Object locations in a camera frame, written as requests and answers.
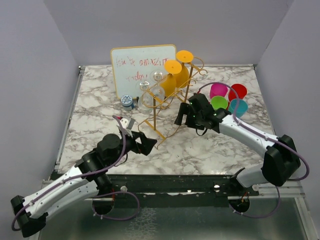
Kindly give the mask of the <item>clear wine glass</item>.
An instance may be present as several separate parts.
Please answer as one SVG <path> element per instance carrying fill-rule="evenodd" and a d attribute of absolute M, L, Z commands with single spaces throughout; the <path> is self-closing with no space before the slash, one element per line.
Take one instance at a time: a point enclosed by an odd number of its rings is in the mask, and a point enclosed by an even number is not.
<path fill-rule="evenodd" d="M 154 70 L 150 74 L 150 80 L 153 87 L 151 92 L 160 100 L 165 99 L 165 90 L 160 86 L 161 81 L 163 80 L 164 73 L 161 70 Z"/>
<path fill-rule="evenodd" d="M 153 97 L 147 92 L 149 86 L 150 83 L 145 80 L 139 83 L 142 95 L 138 98 L 138 109 L 144 115 L 148 115 L 153 111 Z"/>

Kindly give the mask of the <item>green wine glass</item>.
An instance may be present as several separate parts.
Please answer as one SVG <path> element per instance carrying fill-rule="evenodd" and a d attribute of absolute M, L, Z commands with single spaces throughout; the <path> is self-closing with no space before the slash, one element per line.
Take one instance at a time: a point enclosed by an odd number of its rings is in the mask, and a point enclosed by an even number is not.
<path fill-rule="evenodd" d="M 228 101 L 220 95 L 216 95 L 211 98 L 210 103 L 214 110 L 218 110 L 220 108 L 227 109 L 228 108 Z"/>

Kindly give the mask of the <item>pink wine glass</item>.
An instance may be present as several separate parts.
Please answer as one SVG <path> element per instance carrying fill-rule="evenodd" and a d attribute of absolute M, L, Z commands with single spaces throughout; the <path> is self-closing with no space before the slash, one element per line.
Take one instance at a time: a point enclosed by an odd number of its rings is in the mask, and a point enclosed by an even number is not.
<path fill-rule="evenodd" d="M 222 83 L 214 83 L 210 87 L 209 97 L 212 99 L 213 97 L 220 96 L 225 97 L 228 92 L 228 87 Z"/>

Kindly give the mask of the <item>teal wine glass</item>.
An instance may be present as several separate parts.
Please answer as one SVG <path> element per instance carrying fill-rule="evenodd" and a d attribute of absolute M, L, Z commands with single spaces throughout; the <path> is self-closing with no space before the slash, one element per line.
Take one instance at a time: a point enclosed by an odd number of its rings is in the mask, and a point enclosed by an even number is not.
<path fill-rule="evenodd" d="M 231 100 L 227 110 L 233 114 L 236 109 L 235 111 L 236 117 L 241 118 L 247 112 L 248 108 L 249 108 L 248 104 L 243 99 L 237 100 L 235 98 Z"/>

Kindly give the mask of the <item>red wine glass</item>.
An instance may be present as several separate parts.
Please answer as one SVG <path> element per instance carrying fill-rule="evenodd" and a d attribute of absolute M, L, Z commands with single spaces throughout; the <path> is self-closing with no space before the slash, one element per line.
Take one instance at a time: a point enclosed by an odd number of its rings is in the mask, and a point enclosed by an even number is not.
<path fill-rule="evenodd" d="M 239 99 L 243 99 L 247 93 L 248 93 L 248 90 L 247 88 L 240 84 L 240 83 L 235 83 L 231 86 L 231 88 L 234 90 L 230 90 L 229 93 L 228 93 L 228 100 L 231 102 L 233 99 L 235 99 L 237 96 Z"/>

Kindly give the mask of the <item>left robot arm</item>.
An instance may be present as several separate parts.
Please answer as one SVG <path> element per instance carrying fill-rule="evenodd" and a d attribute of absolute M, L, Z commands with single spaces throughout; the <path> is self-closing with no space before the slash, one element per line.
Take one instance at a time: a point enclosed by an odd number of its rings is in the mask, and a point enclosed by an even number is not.
<path fill-rule="evenodd" d="M 14 213 L 11 229 L 28 238 L 41 231 L 55 211 L 87 197 L 106 197 L 113 190 L 107 171 L 128 152 L 147 156 L 156 139 L 134 131 L 121 137 L 109 133 L 96 147 L 84 154 L 66 173 L 29 196 L 17 195 L 10 201 Z"/>

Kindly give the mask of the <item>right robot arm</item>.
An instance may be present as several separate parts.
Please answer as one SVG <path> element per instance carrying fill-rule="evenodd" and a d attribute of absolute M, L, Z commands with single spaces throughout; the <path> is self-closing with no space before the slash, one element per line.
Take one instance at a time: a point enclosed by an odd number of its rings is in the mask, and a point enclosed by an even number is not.
<path fill-rule="evenodd" d="M 183 116 L 186 116 L 185 124 L 189 128 L 213 130 L 229 136 L 263 158 L 261 165 L 242 168 L 231 177 L 229 189 L 236 196 L 257 184 L 270 183 L 281 187 L 301 166 L 299 157 L 294 153 L 296 148 L 291 137 L 277 137 L 251 128 L 234 118 L 226 109 L 214 110 L 210 104 L 206 105 L 205 109 L 200 109 L 195 104 L 183 102 L 174 123 L 181 125 Z"/>

